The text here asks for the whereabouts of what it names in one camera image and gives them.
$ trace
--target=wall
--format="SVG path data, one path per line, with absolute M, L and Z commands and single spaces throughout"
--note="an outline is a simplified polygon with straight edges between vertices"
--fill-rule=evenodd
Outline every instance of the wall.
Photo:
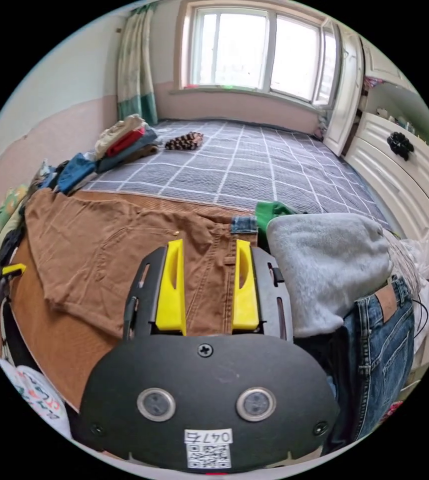
M 315 111 L 276 98 L 218 91 L 173 93 L 175 30 L 180 4 L 181 0 L 160 2 L 151 23 L 151 74 L 160 119 L 219 117 L 278 125 L 310 134 L 316 130 Z
M 94 147 L 117 120 L 116 61 L 126 15 L 97 20 L 49 53 L 0 113 L 0 204 L 31 181 L 43 158 L 53 165 Z

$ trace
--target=window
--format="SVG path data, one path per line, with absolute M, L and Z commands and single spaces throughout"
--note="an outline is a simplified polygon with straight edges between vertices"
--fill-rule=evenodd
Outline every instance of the window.
M 338 31 L 271 10 L 197 8 L 191 86 L 281 94 L 320 108 L 334 103 L 340 70 Z

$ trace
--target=gray sweater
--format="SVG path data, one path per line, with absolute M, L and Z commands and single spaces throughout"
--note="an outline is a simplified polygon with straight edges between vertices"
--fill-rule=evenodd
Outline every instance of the gray sweater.
M 392 273 L 381 225 L 355 213 L 280 216 L 266 237 L 289 292 L 295 337 L 334 332 L 354 302 Z

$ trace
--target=curtain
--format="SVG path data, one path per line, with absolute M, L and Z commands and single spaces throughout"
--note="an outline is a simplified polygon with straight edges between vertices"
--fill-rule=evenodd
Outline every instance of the curtain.
M 118 119 L 138 114 L 149 125 L 158 123 L 150 65 L 150 26 L 155 5 L 134 10 L 126 21 L 118 56 Z

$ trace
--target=wardrobe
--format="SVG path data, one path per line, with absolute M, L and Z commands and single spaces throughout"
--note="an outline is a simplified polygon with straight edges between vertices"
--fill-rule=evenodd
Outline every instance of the wardrobe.
M 346 26 L 338 24 L 338 28 L 343 58 L 324 143 L 344 156 L 382 199 L 401 227 L 401 234 L 420 240 L 429 228 L 429 109 L 399 68 L 378 48 Z M 362 92 L 367 78 L 377 85 L 366 100 Z M 423 135 L 380 116 L 378 109 L 389 112 L 390 117 L 409 116 L 415 126 L 420 125 Z M 402 133 L 413 145 L 408 160 L 391 150 L 387 139 L 393 133 Z M 413 367 L 427 364 L 429 333 Z

